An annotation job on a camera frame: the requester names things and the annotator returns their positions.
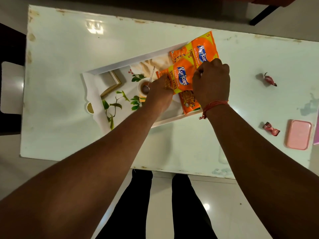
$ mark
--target orange snack packet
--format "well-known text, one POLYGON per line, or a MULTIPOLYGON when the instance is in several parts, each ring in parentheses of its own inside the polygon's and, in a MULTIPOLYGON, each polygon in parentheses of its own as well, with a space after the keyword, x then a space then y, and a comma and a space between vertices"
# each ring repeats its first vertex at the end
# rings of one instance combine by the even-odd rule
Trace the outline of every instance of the orange snack packet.
POLYGON ((186 54, 193 52, 198 68, 205 61, 212 61, 219 58, 212 32, 208 32, 186 44, 179 50, 170 52, 172 61, 175 63, 184 58, 186 54))
POLYGON ((193 90, 193 75, 196 71, 193 53, 190 52, 183 59, 173 64, 167 69, 157 71, 156 75, 160 78, 163 74, 167 74, 171 82, 174 94, 184 90, 193 90))
POLYGON ((193 110, 200 108, 200 104, 195 100, 194 93, 191 90, 185 90, 178 94, 181 99, 181 106, 184 114, 192 112, 193 110))

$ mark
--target kurkure logo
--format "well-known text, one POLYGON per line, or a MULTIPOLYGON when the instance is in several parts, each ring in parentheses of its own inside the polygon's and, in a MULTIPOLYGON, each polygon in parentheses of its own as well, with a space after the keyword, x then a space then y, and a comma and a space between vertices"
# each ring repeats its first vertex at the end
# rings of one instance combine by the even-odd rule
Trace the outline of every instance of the kurkure logo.
POLYGON ((185 72, 185 68, 182 66, 182 67, 177 67, 177 71, 178 71, 178 79, 180 81, 180 83, 182 85, 188 85, 189 83, 187 82, 187 75, 186 75, 186 72, 185 72))
POLYGON ((207 61, 204 45, 199 45, 199 46, 197 46, 197 48, 198 48, 198 56, 199 56, 200 61, 202 63, 207 61))

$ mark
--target glossy table surface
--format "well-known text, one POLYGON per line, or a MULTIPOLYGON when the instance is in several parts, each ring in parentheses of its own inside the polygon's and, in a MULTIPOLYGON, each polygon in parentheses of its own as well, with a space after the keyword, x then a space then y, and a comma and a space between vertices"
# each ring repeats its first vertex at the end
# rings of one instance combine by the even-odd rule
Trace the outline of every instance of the glossy table surface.
MULTIPOLYGON (((102 135, 86 112, 80 74, 190 41, 210 29, 30 6, 21 156, 62 160, 102 135)), ((262 136, 305 167, 319 105, 319 43, 213 30, 230 66, 229 104, 262 136), (277 87, 260 75, 268 72, 277 87), (284 145, 290 119, 312 123, 309 148, 284 145), (261 129, 270 122, 281 133, 261 129)), ((133 168, 233 178, 207 120, 190 116, 151 129, 133 168)))

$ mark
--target hand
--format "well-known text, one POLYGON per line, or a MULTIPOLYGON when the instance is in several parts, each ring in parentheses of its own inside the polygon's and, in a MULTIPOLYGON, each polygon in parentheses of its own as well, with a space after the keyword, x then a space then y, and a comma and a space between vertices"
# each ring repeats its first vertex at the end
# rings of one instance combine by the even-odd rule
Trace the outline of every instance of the hand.
POLYGON ((229 66, 220 59, 202 63, 193 76, 193 92, 202 108, 213 101, 228 101, 229 66))
POLYGON ((166 111, 173 99, 173 89, 165 85, 167 75, 162 75, 158 80, 153 81, 149 87, 150 91, 147 94, 145 104, 146 107, 155 108, 159 115, 166 111))

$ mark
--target black pants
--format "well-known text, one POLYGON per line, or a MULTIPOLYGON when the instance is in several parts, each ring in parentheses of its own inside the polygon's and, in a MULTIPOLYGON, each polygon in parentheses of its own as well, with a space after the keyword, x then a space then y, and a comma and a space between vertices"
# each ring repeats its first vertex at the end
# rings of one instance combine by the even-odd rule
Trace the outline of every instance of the black pants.
MULTIPOLYGON (((97 239, 146 237, 146 216, 152 178, 151 171, 132 171, 131 183, 97 239)), ((172 180, 172 208, 175 239, 217 239, 211 221, 187 175, 176 174, 172 180)))

